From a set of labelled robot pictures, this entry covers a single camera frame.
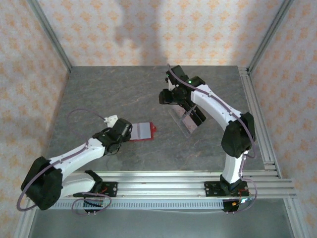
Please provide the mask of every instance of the cable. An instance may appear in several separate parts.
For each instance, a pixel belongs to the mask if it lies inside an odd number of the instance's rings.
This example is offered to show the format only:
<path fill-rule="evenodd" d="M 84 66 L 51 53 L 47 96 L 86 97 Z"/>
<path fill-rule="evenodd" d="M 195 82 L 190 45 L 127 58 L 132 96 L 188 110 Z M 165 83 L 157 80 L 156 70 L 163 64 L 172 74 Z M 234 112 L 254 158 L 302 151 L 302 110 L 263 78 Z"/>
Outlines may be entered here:
<path fill-rule="evenodd" d="M 86 195 L 94 195 L 94 196 L 101 196 L 101 197 L 106 197 L 106 198 L 108 198 L 109 199 L 109 201 L 110 201 L 110 203 L 106 206 L 106 207 L 104 207 L 103 209 L 100 209 L 99 211 L 94 211 L 94 215 L 96 214 L 96 213 L 98 213 L 98 212 L 103 212 L 105 209 L 107 209 L 109 206 L 110 206 L 110 204 L 112 203 L 112 199 L 111 199 L 111 197 L 109 197 L 109 196 L 107 196 L 107 195 L 104 195 L 104 194 L 101 194 L 101 193 L 92 193 L 92 192 L 82 192 L 82 194 L 86 194 Z M 74 209 L 74 206 L 75 206 L 75 203 L 76 202 L 78 202 L 78 201 L 91 201 L 91 202 L 99 202 L 98 200 L 93 200 L 93 199 L 88 199 L 88 198 L 79 198 L 79 199 L 77 199 L 77 200 L 75 200 L 74 202 L 73 202 L 73 204 L 71 205 L 71 211 L 74 213 L 74 214 L 76 214 L 76 215 L 78 215 L 78 216 L 89 216 L 90 215 L 90 213 L 77 213 L 76 212 L 76 210 Z"/>
<path fill-rule="evenodd" d="M 103 121 L 105 120 L 105 119 L 104 119 L 102 116 L 100 116 L 98 113 L 96 113 L 96 112 L 94 112 L 94 111 L 91 111 L 91 110 L 89 110 L 89 109 L 78 108 L 78 109 L 72 110 L 72 111 L 71 111 L 70 113 L 68 113 L 68 115 L 67 115 L 67 126 L 68 126 L 68 128 L 70 128 L 70 129 L 71 129 L 77 136 L 79 136 L 79 137 L 83 137 L 83 135 L 77 133 L 74 129 L 72 129 L 72 127 L 70 126 L 70 123 L 69 123 L 69 117 L 70 117 L 70 115 L 73 114 L 74 112 L 77 112 L 77 111 L 87 111 L 87 112 L 90 112 L 90 113 L 92 113 L 92 114 L 94 114 L 94 115 L 100 117 L 101 119 L 103 119 Z M 39 171 L 39 172 L 26 184 L 26 186 L 25 186 L 24 189 L 22 190 L 22 192 L 21 192 L 21 194 L 20 194 L 20 196 L 19 196 L 19 198 L 18 198 L 18 201 L 17 201 L 17 203 L 16 203 L 16 208 L 17 208 L 18 211 L 20 211 L 20 212 L 26 212 L 26 211 L 31 210 L 31 209 L 33 209 L 34 207 L 36 207 L 36 205 L 34 204 L 34 205 L 31 206 L 31 207 L 21 208 L 21 201 L 22 201 L 22 198 L 23 198 L 23 196 L 25 195 L 26 191 L 30 188 L 30 186 L 34 183 L 34 181 L 35 181 L 36 179 L 38 179 L 42 174 L 44 174 L 47 170 L 49 170 L 50 168 L 52 168 L 53 166 L 55 166 L 55 165 L 57 165 L 57 164 L 59 164 L 59 163 L 63 163 L 64 161 L 69 160 L 69 159 L 73 158 L 74 156 L 79 155 L 80 153 L 82 153 L 83 151 L 85 151 L 85 150 L 88 148 L 88 144 L 89 144 L 87 139 L 85 139 L 85 141 L 86 141 L 86 143 L 85 143 L 84 147 L 81 148 L 79 151 L 77 151 L 76 153 L 71 154 L 71 155 L 69 155 L 69 156 L 66 156 L 66 157 L 64 157 L 64 158 L 61 159 L 61 160 L 57 160 L 57 161 L 55 161 L 54 163 L 52 163 L 52 164 L 46 166 L 44 169 L 42 169 L 41 171 Z"/>
<path fill-rule="evenodd" d="M 248 190 L 245 190 L 245 189 L 239 189 L 238 190 L 238 192 L 239 192 L 239 202 L 241 202 L 241 197 L 242 197 L 242 191 L 245 191 L 245 192 L 248 192 L 249 193 L 249 196 L 251 195 L 252 196 L 252 194 L 248 191 Z"/>
<path fill-rule="evenodd" d="M 167 64 L 167 66 L 168 66 L 168 71 L 173 75 L 173 77 L 174 77 L 178 82 L 184 84 L 185 86 L 187 86 L 187 87 L 189 87 L 189 88 L 192 88 L 192 89 L 194 89 L 194 90 L 197 90 L 197 91 L 199 91 L 199 92 L 201 92 L 201 93 L 207 95 L 207 96 L 210 97 L 210 98 L 215 99 L 220 105 L 222 105 L 231 115 L 233 115 L 233 116 L 240 122 L 240 124 L 243 126 L 244 130 L 246 131 L 246 133 L 247 133 L 247 135 L 248 135 L 248 137 L 249 137 L 249 140 L 250 140 L 250 142 L 251 142 L 251 144 L 252 144 L 252 147 L 253 147 L 253 153 L 254 153 L 254 155 L 253 155 L 253 156 L 246 155 L 246 156 L 247 156 L 248 158 L 252 158 L 252 159 L 255 158 L 256 155 L 257 155 L 256 150 L 255 150 L 255 144 L 254 144 L 253 138 L 252 138 L 252 136 L 251 136 L 251 133 L 249 132 L 249 130 L 248 130 L 247 126 L 244 124 L 244 122 L 243 122 L 237 115 L 235 115 L 235 114 L 230 110 L 230 108 L 227 107 L 226 104 L 224 104 L 220 99 L 218 99 L 218 98 L 215 97 L 214 95 L 210 95 L 208 92 L 206 92 L 206 91 L 204 91 L 204 90 L 202 90 L 202 89 L 199 89 L 199 88 L 197 88 L 197 87 L 195 87 L 195 86 L 193 86 L 193 85 L 190 85 L 189 83 L 184 82 L 183 80 L 181 80 L 179 77 L 176 76 L 176 74 L 172 71 L 172 69 L 171 69 L 171 67 L 170 67 L 169 64 Z"/>
<path fill-rule="evenodd" d="M 214 95 L 211 95 L 211 94 L 209 94 L 208 92 L 206 92 L 206 91 L 204 91 L 204 90 L 202 90 L 202 89 L 200 89 L 200 88 L 197 88 L 197 87 L 195 87 L 195 86 L 193 86 L 193 85 L 190 85 L 189 83 L 186 83 L 185 81 L 181 80 L 181 79 L 180 79 L 179 77 L 177 77 L 177 75 L 173 72 L 173 70 L 171 69 L 170 65 L 167 64 L 167 66 L 168 66 L 168 71 L 173 75 L 173 77 L 174 77 L 178 82 L 180 82 L 181 84 L 184 84 L 185 86 L 187 86 L 187 87 L 189 87 L 189 88 L 191 88 L 191 89 L 197 90 L 198 92 L 201 92 L 201 93 L 207 95 L 208 97 L 211 97 L 211 98 L 213 98 L 214 100 L 216 100 L 216 101 L 217 101 L 220 105 L 222 105 L 231 115 L 233 115 L 233 116 L 239 121 L 239 123 L 243 126 L 243 128 L 244 128 L 245 132 L 247 133 L 248 138 L 249 138 L 249 140 L 250 140 L 250 142 L 251 142 L 251 145 L 252 145 L 252 148 L 253 148 L 253 156 L 250 156 L 250 155 L 248 155 L 248 154 L 244 154 L 244 155 L 243 155 L 243 157 L 242 157 L 242 162 L 241 162 L 241 166 L 240 166 L 240 169 L 239 169 L 239 177 L 240 177 L 240 179 L 241 179 L 242 181 L 249 181 L 249 182 L 251 182 L 251 183 L 254 185 L 255 194 L 254 194 L 254 199 L 252 200 L 252 202 L 250 203 L 250 205 L 249 205 L 248 207 L 242 209 L 241 211 L 230 212 L 230 213 L 234 214 L 234 213 L 237 213 L 237 212 L 243 212 L 243 211 L 246 211 L 246 210 L 250 209 L 250 208 L 253 206 L 255 200 L 257 199 L 258 189 L 257 189 L 257 186 L 256 186 L 256 184 L 255 184 L 254 181 L 252 181 L 252 180 L 249 179 L 249 178 L 242 178 L 242 170 L 243 170 L 243 166 L 244 166 L 244 162 L 245 162 L 245 160 L 246 160 L 246 157 L 254 159 L 254 158 L 257 157 L 257 153 L 256 153 L 256 149 L 255 149 L 254 140 L 253 140 L 253 138 L 252 138 L 252 136 L 251 136 L 251 133 L 249 132 L 247 126 L 246 126 L 246 125 L 244 124 L 244 122 L 243 122 L 237 115 L 235 115 L 235 114 L 230 110 L 230 108 L 227 107 L 227 105 L 224 104 L 220 99 L 218 99 L 218 98 L 215 97 Z"/>

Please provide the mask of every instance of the red object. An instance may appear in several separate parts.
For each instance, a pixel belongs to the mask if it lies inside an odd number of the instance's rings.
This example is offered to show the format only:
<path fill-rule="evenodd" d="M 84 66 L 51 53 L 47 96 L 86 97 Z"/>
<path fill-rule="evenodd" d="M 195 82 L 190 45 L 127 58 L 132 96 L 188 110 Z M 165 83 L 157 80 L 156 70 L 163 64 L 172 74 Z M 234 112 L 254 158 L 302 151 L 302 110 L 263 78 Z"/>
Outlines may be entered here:
<path fill-rule="evenodd" d="M 108 188 L 106 187 L 104 190 L 102 190 L 102 191 L 101 191 L 101 193 L 106 192 L 106 191 L 107 191 L 107 189 L 108 189 Z"/>
<path fill-rule="evenodd" d="M 146 139 L 134 139 L 134 140 L 130 140 L 130 141 L 143 141 L 143 140 L 153 140 L 154 139 L 154 133 L 157 131 L 156 126 L 153 124 L 153 122 L 149 122 L 150 123 L 150 131 L 151 131 L 151 137 L 150 138 L 146 138 Z"/>

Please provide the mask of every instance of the wall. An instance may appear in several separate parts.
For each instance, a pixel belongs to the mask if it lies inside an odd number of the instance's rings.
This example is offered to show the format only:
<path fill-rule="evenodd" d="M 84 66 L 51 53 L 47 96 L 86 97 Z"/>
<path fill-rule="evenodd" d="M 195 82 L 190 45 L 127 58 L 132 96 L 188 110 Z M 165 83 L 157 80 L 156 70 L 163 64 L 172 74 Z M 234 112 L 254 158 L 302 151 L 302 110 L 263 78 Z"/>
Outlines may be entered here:
<path fill-rule="evenodd" d="M 316 16 L 316 1 L 294 1 L 253 77 L 283 176 L 295 179 L 312 234 L 317 234 Z"/>
<path fill-rule="evenodd" d="M 0 236 L 9 238 L 20 186 L 47 148 L 68 75 L 27 1 L 1 1 L 0 35 Z"/>
<path fill-rule="evenodd" d="M 39 0 L 74 66 L 247 67 L 283 0 Z"/>

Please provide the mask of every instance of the black mounting bracket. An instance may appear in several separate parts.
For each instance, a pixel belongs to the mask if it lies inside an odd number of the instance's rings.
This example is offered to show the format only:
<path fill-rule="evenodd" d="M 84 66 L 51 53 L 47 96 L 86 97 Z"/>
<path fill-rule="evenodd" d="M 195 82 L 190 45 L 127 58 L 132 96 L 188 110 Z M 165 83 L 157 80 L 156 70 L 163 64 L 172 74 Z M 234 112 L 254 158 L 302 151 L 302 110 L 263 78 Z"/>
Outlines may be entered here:
<path fill-rule="evenodd" d="M 109 197 L 117 197 L 118 182 L 102 182 L 101 189 L 102 190 L 98 193 L 107 195 Z M 102 198 L 102 196 L 92 196 L 92 195 L 86 195 L 86 194 L 83 194 L 83 196 L 85 196 L 85 198 L 87 197 Z M 102 200 L 98 201 L 97 199 L 95 201 L 84 201 L 84 210 L 87 213 L 98 212 L 100 209 L 103 208 L 103 204 L 104 204 L 104 201 Z"/>
<path fill-rule="evenodd" d="M 99 193 L 103 195 L 107 195 L 109 197 L 117 197 L 117 191 L 118 191 L 118 182 L 108 182 L 103 181 L 101 177 L 98 176 L 94 171 L 92 170 L 86 170 L 85 173 L 89 174 L 95 181 L 95 185 L 93 188 L 89 191 L 91 193 Z M 87 195 L 83 193 L 76 193 L 73 195 L 74 197 L 101 197 L 101 196 L 94 196 L 94 195 Z"/>
<path fill-rule="evenodd" d="M 248 184 L 240 179 L 235 183 L 228 183 L 222 175 L 220 181 L 206 181 L 204 183 L 206 197 L 247 197 L 249 196 Z"/>
<path fill-rule="evenodd" d="M 21 190 L 36 176 L 42 169 L 50 165 L 50 160 L 46 160 L 43 156 L 38 157 L 32 164 L 27 176 L 25 177 Z M 61 169 L 52 167 L 34 183 L 31 184 L 26 195 L 41 209 L 47 210 L 52 207 L 58 200 L 62 190 L 62 177 Z"/>
<path fill-rule="evenodd" d="M 198 76 L 189 78 L 185 74 L 181 66 L 179 65 L 173 67 L 171 70 L 176 74 L 176 76 L 179 79 L 181 79 L 182 81 L 194 87 L 198 87 L 202 84 L 205 84 L 205 82 Z M 179 105 L 186 112 L 191 111 L 191 109 L 196 106 L 196 104 L 191 100 L 191 93 L 193 89 L 183 84 L 180 84 L 177 81 L 177 79 L 174 78 L 173 75 L 171 75 L 169 71 L 166 72 L 166 75 L 167 75 L 167 78 L 165 78 L 166 83 L 168 82 L 168 80 L 170 80 L 170 82 L 176 87 L 171 91 L 169 89 L 163 89 L 158 96 L 159 103 L 163 105 L 164 104 Z M 202 111 L 198 107 L 192 110 L 189 116 L 197 126 L 200 126 L 206 120 L 205 115 L 202 113 Z"/>

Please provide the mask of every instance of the gray floor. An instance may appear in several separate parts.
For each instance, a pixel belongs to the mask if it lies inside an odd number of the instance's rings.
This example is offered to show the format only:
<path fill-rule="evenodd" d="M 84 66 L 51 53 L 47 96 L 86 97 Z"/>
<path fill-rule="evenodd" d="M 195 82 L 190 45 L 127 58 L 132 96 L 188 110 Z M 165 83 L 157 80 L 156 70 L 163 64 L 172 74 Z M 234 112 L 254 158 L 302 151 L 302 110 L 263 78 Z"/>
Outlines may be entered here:
<path fill-rule="evenodd" d="M 36 212 L 29 238 L 292 238 L 282 199 L 258 200 L 236 215 L 107 210 L 76 216 L 70 210 Z"/>
<path fill-rule="evenodd" d="M 235 66 L 183 66 L 189 76 L 199 76 L 226 103 L 245 113 L 244 89 Z M 153 141 L 126 142 L 115 156 L 92 161 L 80 170 L 94 171 L 221 171 L 225 153 L 220 145 L 223 131 L 208 117 L 191 137 L 186 138 L 170 113 L 159 104 L 159 93 L 167 88 L 166 66 L 74 67 L 54 127 L 47 158 L 63 154 L 84 141 L 66 124 L 75 108 L 97 111 L 104 117 L 117 114 L 131 123 L 152 121 L 157 127 Z M 74 128 L 91 137 L 105 124 L 88 113 L 71 117 Z M 246 162 L 246 170 L 264 169 L 259 146 L 258 157 Z"/>

